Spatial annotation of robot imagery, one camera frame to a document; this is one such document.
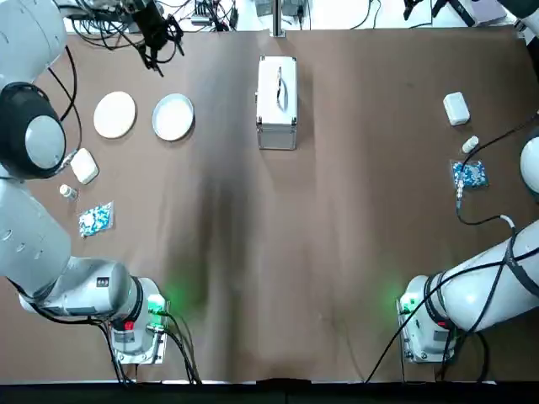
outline white plate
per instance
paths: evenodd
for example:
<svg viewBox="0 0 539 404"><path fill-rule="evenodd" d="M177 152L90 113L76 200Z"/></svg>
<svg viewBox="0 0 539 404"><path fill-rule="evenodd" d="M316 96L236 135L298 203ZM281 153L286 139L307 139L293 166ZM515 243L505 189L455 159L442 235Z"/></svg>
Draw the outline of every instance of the white plate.
<svg viewBox="0 0 539 404"><path fill-rule="evenodd" d="M118 139L133 127L135 118L136 106L131 95L114 91L99 101L93 113L93 126L102 137Z"/></svg>
<svg viewBox="0 0 539 404"><path fill-rule="evenodd" d="M153 110L153 130L165 141L176 141L187 135L194 118L193 104L187 97L169 94Z"/></svg>

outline white box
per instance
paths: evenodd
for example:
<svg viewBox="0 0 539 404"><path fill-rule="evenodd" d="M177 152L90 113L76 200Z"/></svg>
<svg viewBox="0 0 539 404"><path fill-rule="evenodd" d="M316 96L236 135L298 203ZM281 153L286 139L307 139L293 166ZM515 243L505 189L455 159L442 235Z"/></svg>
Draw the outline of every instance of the white box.
<svg viewBox="0 0 539 404"><path fill-rule="evenodd" d="M85 185L99 174L98 166L95 164L92 155L84 148L77 151L77 154L71 160L71 168L75 177Z"/></svg>
<svg viewBox="0 0 539 404"><path fill-rule="evenodd" d="M297 60L289 56L260 57L255 94L256 130L260 149L296 149Z"/></svg>
<svg viewBox="0 0 539 404"><path fill-rule="evenodd" d="M462 93L447 94L444 98L444 107L447 118L453 126L466 124L470 120L470 112Z"/></svg>

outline white robotic arm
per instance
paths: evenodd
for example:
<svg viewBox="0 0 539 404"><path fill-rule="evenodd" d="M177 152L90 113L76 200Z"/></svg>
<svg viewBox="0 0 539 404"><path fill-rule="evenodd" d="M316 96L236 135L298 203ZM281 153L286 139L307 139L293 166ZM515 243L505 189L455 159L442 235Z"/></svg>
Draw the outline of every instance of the white robotic arm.
<svg viewBox="0 0 539 404"><path fill-rule="evenodd" d="M150 279L115 261L71 256L71 241L24 180L55 175L66 155L61 122L32 82L63 52L52 0L0 0L0 275L27 311L107 322L121 363L161 363L165 300Z"/></svg>
<svg viewBox="0 0 539 404"><path fill-rule="evenodd" d="M518 262L522 271L517 277L507 264L504 265L490 305L473 331L481 331L539 306L539 254L531 254L539 246L538 240L539 221L518 234L513 251L516 257L527 257ZM397 303L399 322L403 324L409 319L419 303L443 279L471 267L504 260L509 242L502 242L446 272L413 278ZM442 362L450 327L467 331L481 318L498 269L499 264L455 276L443 284L404 327L402 338L406 358L416 363ZM450 357L454 347L455 338L448 345Z"/></svg>

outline silver metal case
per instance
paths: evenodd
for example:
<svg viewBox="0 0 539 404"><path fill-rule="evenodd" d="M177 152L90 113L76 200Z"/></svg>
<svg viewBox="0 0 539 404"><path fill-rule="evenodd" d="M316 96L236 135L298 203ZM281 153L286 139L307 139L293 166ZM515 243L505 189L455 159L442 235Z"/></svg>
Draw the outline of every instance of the silver metal case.
<svg viewBox="0 0 539 404"><path fill-rule="evenodd" d="M255 94L260 149L296 149L297 60L289 56L260 57Z"/></svg>

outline small white bottle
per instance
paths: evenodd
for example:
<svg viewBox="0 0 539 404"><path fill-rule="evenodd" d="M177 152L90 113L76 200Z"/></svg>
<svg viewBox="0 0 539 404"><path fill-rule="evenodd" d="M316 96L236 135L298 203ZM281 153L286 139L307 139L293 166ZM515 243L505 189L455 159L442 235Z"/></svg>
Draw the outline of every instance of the small white bottle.
<svg viewBox="0 0 539 404"><path fill-rule="evenodd" d="M479 138L477 136L472 136L462 145L462 152L468 154L479 144Z"/></svg>
<svg viewBox="0 0 539 404"><path fill-rule="evenodd" d="M75 200L78 197L77 190L71 188L69 185L65 185L64 183L60 186L60 194L69 200Z"/></svg>

